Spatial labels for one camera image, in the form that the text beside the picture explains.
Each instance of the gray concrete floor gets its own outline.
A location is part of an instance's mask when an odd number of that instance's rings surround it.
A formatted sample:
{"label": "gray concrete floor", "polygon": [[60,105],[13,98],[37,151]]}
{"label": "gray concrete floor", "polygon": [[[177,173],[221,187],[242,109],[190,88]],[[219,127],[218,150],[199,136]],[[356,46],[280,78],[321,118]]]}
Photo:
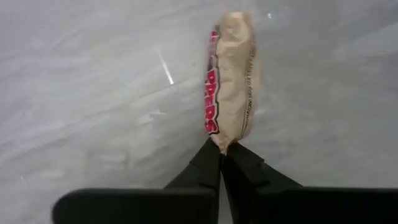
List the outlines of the gray concrete floor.
{"label": "gray concrete floor", "polygon": [[209,31],[235,10],[263,64],[241,143],[303,185],[398,187],[398,1],[1,0],[0,223],[177,175],[207,138]]}

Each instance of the white surface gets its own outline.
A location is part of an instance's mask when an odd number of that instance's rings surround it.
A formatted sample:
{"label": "white surface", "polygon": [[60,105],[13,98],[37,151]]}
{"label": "white surface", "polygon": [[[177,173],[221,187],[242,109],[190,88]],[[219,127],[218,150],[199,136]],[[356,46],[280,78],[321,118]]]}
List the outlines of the white surface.
{"label": "white surface", "polygon": [[398,187],[398,1],[1,0],[0,223],[176,176],[207,138],[207,40],[233,10],[264,67],[241,143],[304,185]]}

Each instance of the black tongs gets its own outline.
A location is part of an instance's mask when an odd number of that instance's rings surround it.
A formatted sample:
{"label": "black tongs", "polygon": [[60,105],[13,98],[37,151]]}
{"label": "black tongs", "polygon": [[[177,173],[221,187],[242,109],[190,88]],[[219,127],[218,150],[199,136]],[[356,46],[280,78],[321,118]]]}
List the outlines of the black tongs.
{"label": "black tongs", "polygon": [[398,223],[397,189],[303,187],[239,143],[208,139],[164,189],[83,189],[53,208],[55,224],[218,223],[220,171],[234,224]]}

